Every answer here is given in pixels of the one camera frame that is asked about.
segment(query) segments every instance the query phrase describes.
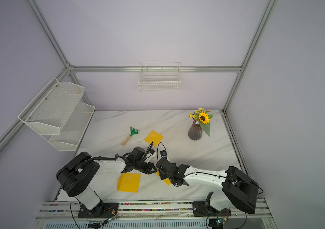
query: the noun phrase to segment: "white wire basket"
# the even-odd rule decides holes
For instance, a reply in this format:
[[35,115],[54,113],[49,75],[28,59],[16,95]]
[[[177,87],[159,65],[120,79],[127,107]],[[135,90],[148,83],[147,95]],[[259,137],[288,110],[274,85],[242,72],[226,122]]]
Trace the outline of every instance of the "white wire basket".
[[141,62],[138,81],[140,91],[180,91],[179,64],[179,62]]
[[24,120],[39,135],[59,135],[84,94],[84,87],[53,78],[53,88]]
[[59,135],[52,135],[48,142],[58,151],[75,151],[81,142],[95,107],[78,103]]

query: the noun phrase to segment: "flower vase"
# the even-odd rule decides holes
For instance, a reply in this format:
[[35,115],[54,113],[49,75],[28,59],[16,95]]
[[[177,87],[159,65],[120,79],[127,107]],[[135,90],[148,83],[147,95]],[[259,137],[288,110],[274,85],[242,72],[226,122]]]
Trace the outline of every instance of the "flower vase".
[[192,139],[193,141],[200,140],[203,134],[203,130],[201,128],[200,124],[196,124],[195,122],[192,123],[192,126],[190,127],[188,131],[188,137]]

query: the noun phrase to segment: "sunflower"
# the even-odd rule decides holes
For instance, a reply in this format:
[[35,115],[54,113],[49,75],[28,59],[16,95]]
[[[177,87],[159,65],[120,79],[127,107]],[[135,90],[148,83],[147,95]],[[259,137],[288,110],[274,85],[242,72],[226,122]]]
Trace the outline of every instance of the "sunflower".
[[198,116],[198,118],[200,119],[200,121],[201,121],[203,124],[207,124],[207,123],[209,123],[208,115],[207,115],[205,112],[200,113],[200,115]]

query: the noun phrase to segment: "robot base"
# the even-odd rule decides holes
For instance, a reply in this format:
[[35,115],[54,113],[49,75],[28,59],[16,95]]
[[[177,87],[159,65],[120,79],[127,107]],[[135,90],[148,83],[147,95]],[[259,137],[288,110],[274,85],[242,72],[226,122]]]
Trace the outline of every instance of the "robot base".
[[201,216],[231,216],[231,210],[224,208],[221,211],[217,211],[216,209],[211,209],[210,212],[207,211],[205,207],[204,201],[194,201],[192,202],[193,205],[193,216],[194,217],[201,217]]
[[89,210],[85,205],[81,204],[78,218],[110,218],[113,216],[111,211],[118,213],[118,206],[119,203],[103,203],[101,201],[95,208]]

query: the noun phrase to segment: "yellow sponge pad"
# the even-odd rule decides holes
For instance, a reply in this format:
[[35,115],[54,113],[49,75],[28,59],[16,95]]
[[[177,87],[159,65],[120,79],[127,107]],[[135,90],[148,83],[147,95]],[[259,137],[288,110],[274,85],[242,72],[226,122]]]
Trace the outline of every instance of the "yellow sponge pad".
[[147,141],[148,143],[151,144],[151,142],[154,142],[154,147],[157,146],[157,144],[160,143],[160,141],[164,138],[164,136],[162,136],[161,134],[159,134],[156,131],[151,131],[151,133],[149,133],[149,135],[147,135],[147,137],[145,138],[145,141]]
[[123,173],[118,179],[117,190],[120,192],[138,192],[141,174]]
[[170,184],[171,184],[169,178],[166,178],[166,179],[164,179],[163,181],[164,181],[167,185],[170,185]]

